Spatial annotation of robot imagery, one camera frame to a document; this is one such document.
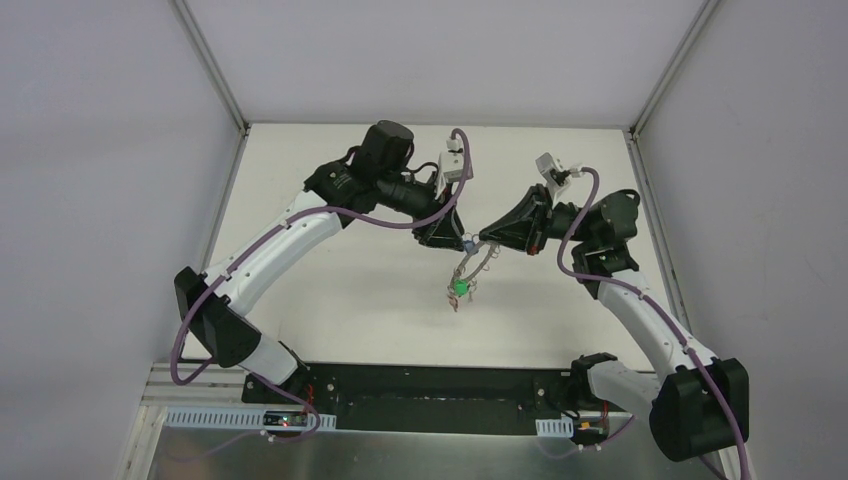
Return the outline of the green key tag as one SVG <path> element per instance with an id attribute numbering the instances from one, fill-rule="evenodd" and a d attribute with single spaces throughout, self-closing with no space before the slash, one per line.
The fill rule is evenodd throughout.
<path id="1" fill-rule="evenodd" d="M 453 283 L 452 289 L 457 297 L 463 297 L 469 293 L 470 287 L 468 282 L 459 279 Z"/>

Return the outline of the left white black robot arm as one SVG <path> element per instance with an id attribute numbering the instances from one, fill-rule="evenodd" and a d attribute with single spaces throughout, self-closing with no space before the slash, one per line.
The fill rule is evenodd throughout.
<path id="1" fill-rule="evenodd" d="M 416 181 L 408 168 L 414 152 L 410 129 L 378 121 L 342 158 L 317 167 L 284 212 L 248 244 L 202 272 L 181 270 L 174 278 L 181 324 L 169 359 L 172 381 L 187 385 L 199 375 L 178 372 L 185 340 L 193 335 L 209 355 L 199 371 L 211 364 L 239 366 L 267 381 L 267 391 L 279 403 L 297 402 L 305 390 L 297 371 L 302 361 L 247 316 L 303 256 L 354 221 L 410 230 L 428 248 L 462 250 L 456 205 L 472 177 L 467 134 L 452 130 L 426 182 Z"/>

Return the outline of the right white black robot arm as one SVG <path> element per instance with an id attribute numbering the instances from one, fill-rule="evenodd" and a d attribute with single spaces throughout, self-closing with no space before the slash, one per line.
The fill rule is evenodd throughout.
<path id="1" fill-rule="evenodd" d="M 639 205 L 639 194 L 624 189 L 579 208 L 555 202 L 536 185 L 480 238 L 528 255 L 550 240 L 575 241 L 568 276 L 619 320 L 656 374 L 650 380 L 608 353 L 582 357 L 567 384 L 573 405 L 590 410 L 605 400 L 625 409 L 648 425 L 673 462 L 735 448 L 749 477 L 748 373 L 737 359 L 720 359 L 653 298 L 627 247 Z"/>

